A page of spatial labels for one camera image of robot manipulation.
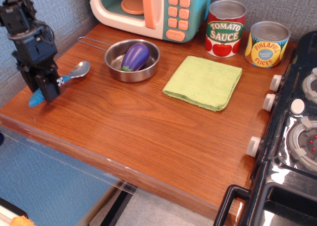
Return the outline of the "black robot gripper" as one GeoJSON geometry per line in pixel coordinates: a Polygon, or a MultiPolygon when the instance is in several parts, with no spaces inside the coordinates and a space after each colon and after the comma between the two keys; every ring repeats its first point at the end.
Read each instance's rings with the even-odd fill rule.
{"type": "Polygon", "coordinates": [[[12,53],[17,60],[17,69],[32,93],[35,100],[52,102],[60,95],[57,79],[57,64],[54,56],[57,48],[53,32],[47,25],[32,25],[25,32],[8,34],[16,50],[12,53]]]}

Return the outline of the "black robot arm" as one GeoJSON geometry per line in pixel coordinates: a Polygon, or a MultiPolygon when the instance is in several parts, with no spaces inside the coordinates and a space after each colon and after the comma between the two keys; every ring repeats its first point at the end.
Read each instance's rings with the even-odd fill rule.
{"type": "Polygon", "coordinates": [[[57,64],[54,56],[57,48],[54,33],[49,25],[36,19],[31,0],[2,0],[0,25],[7,30],[13,41],[17,69],[30,90],[41,92],[47,102],[60,95],[57,64]]]}

